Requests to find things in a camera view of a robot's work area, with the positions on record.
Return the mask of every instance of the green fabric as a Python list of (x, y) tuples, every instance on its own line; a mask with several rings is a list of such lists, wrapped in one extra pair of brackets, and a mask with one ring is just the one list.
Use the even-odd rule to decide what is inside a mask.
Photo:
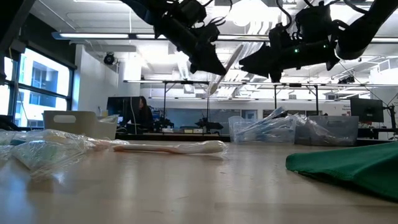
[(292, 154), (286, 158), (286, 168), (398, 201), (398, 142)]

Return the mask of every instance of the table surface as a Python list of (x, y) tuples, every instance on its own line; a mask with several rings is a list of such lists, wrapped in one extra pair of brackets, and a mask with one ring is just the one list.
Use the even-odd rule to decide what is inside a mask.
[(43, 182), (31, 180), (11, 160), (0, 163), (0, 219), (12, 224), (396, 223), (398, 204), (286, 170), (289, 154), (319, 150), (331, 148), (230, 144), (223, 157), (103, 151)]

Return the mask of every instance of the computer monitor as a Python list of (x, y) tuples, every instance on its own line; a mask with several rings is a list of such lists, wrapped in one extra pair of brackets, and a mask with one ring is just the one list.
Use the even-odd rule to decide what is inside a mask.
[(384, 122), (384, 108), (381, 100), (351, 98), (351, 115), (359, 121)]
[(129, 121), (132, 124), (138, 123), (139, 100), (139, 97), (109, 97), (106, 109), (109, 115), (119, 115), (118, 123), (121, 126), (125, 126)]

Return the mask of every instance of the wall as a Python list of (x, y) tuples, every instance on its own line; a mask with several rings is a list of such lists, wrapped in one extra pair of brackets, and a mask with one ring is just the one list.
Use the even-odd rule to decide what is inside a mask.
[(125, 62), (119, 64), (119, 81), (118, 81), (118, 96), (139, 96), (140, 84), (139, 83), (124, 83), (125, 69), (129, 68)]
[(119, 75), (91, 56), (83, 45), (76, 47), (75, 79), (72, 110), (94, 111), (106, 109), (109, 96), (118, 95)]

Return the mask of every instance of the black equipment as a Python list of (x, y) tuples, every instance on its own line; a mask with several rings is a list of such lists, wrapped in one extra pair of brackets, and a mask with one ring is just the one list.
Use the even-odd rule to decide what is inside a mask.
[(122, 116), (119, 125), (124, 127), (129, 121), (132, 124), (139, 121), (139, 100), (139, 97), (109, 97), (106, 109), (109, 115)]
[(104, 58), (105, 65), (114, 65), (114, 64), (116, 64), (116, 62), (118, 62), (118, 61), (114, 57), (114, 52), (106, 53), (106, 56)]
[(174, 128), (174, 123), (167, 118), (160, 117), (158, 121), (154, 122), (155, 132), (161, 133), (163, 128)]
[(223, 23), (224, 18), (199, 28), (194, 27), (197, 23), (204, 23), (207, 4), (201, 5), (197, 0), (121, 1), (143, 21), (154, 26), (155, 38), (164, 35), (178, 51), (188, 55), (192, 63), (190, 67), (192, 73), (201, 70), (222, 76), (226, 74), (223, 64), (217, 57), (216, 47), (212, 44), (220, 34), (217, 26)]
[(290, 35), (287, 29), (292, 17), (280, 2), (278, 7), (289, 17), (289, 23), (276, 25), (269, 31), (269, 45), (264, 43), (254, 54), (239, 61), (242, 70), (263, 77), (271, 77), (272, 82), (280, 82), (282, 72), (288, 68), (301, 69), (302, 66), (326, 63), (331, 70), (341, 59), (352, 60), (360, 57), (371, 43), (376, 32), (398, 8), (398, 1), (374, 0), (369, 11), (353, 5), (365, 0), (344, 0), (344, 2), (364, 15), (351, 25), (330, 17), (330, 5), (312, 6), (301, 10), (295, 16), (297, 31)]
[(359, 116), (359, 121), (384, 122), (384, 108), (381, 100), (350, 98), (349, 101), (351, 116)]
[(208, 118), (200, 119), (199, 122), (195, 123), (195, 125), (199, 126), (199, 128), (206, 128), (207, 134), (211, 133), (211, 129), (221, 130), (224, 128), (220, 123), (209, 122)]

